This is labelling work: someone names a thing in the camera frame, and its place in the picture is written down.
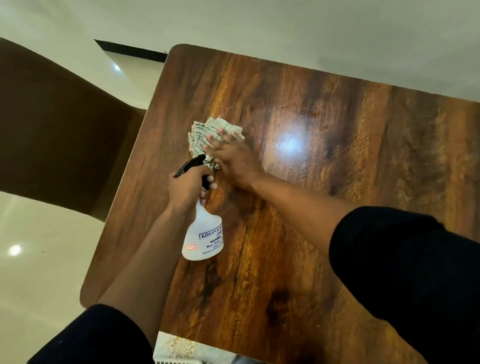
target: person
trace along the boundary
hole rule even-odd
[[[206,153],[235,186],[274,206],[321,253],[375,317],[388,321],[429,363],[478,362],[480,245],[433,217],[360,206],[266,173],[235,134],[208,136]],[[99,299],[30,363],[151,363],[183,239],[204,203],[207,166],[170,178],[169,204],[140,248]],[[211,188],[216,185],[213,177]]]

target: black spray trigger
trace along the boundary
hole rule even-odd
[[[188,171],[192,167],[198,167],[201,166],[204,163],[204,160],[206,158],[205,154],[199,154],[195,158],[190,159],[189,161],[185,162],[178,172],[173,176],[173,177],[179,177],[182,174],[184,174],[186,171]],[[210,182],[207,181],[208,176],[202,176],[202,187],[206,190],[210,187]]]

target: forearm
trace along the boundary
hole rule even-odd
[[[321,253],[328,254],[330,239],[340,220],[358,205],[266,174],[253,191],[275,207]]]
[[[188,225],[183,211],[168,207],[98,301],[120,310],[133,320],[152,347]]]

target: right hand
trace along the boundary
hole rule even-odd
[[[260,160],[237,134],[228,134],[222,128],[217,131],[222,141],[216,141],[207,134],[212,146],[204,146],[205,152],[217,160],[230,183],[253,191],[254,184],[266,175]]]

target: wooden table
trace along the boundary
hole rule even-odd
[[[187,132],[209,116],[241,125],[276,176],[433,214],[479,238],[479,104],[178,45],[85,278],[84,306],[166,207],[167,175],[189,157]],[[162,331],[272,363],[424,363],[273,208],[221,172],[217,181],[207,209],[223,219],[225,247],[205,261],[180,260]]]

